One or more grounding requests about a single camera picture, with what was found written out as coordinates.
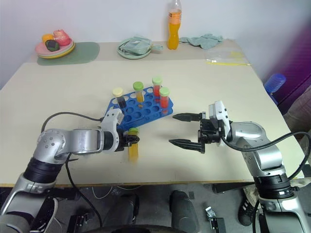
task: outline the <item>dark liquid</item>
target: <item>dark liquid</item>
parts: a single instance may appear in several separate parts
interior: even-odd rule
[[[118,104],[119,104],[120,108],[125,108],[126,107],[126,101],[125,101],[124,96],[117,97],[117,101],[118,101]]]

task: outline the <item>pink plate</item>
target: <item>pink plate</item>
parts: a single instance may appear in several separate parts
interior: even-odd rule
[[[65,46],[60,46],[59,50],[51,52],[47,49],[45,44],[43,42],[41,42],[35,46],[35,52],[41,56],[51,56],[51,55],[58,54],[58,53],[61,53],[61,52],[64,52],[64,51],[70,49],[72,47],[72,45],[73,45],[73,40],[70,40],[70,44],[65,45]]]

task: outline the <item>towel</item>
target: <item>towel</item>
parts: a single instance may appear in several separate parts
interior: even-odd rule
[[[217,44],[223,41],[222,36],[214,36],[213,34],[205,34],[200,37],[181,37],[179,38],[179,42],[181,43],[189,43],[193,46],[200,46],[201,48],[207,50],[210,49]]]

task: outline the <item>plate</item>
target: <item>plate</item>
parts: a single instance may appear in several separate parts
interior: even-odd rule
[[[54,58],[63,57],[65,55],[67,55],[68,53],[70,53],[71,51],[73,51],[74,47],[75,47],[75,43],[73,43],[73,46],[69,50],[65,51],[62,54],[58,54],[58,55],[54,55],[54,56],[40,56],[40,55],[38,55],[38,56],[42,57],[42,58],[45,58],[45,59],[54,59]]]
[[[63,52],[66,52],[67,50],[70,50],[73,43],[74,43],[73,40],[70,40],[70,43],[68,45],[60,46],[59,50],[51,52],[47,49],[45,44],[41,42],[35,46],[35,52],[40,56],[56,56]]]
[[[126,39],[126,40],[123,40],[119,43],[118,47],[117,47],[117,52],[118,54],[120,54],[122,57],[126,58],[126,59],[131,59],[131,60],[136,60],[136,59],[140,59],[140,58],[143,58],[145,56],[147,56],[150,52],[151,52],[151,49],[149,49],[145,54],[143,55],[135,55],[135,54],[125,54],[126,52],[122,51],[119,49],[119,47],[123,44],[125,44],[126,42],[130,41],[132,38],[129,38],[129,39]]]

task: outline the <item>white wall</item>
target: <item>white wall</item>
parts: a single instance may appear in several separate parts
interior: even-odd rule
[[[41,36],[64,29],[76,41],[167,38],[170,0],[1,0],[0,88]],[[261,79],[311,16],[310,0],[181,0],[180,36],[236,39]]]

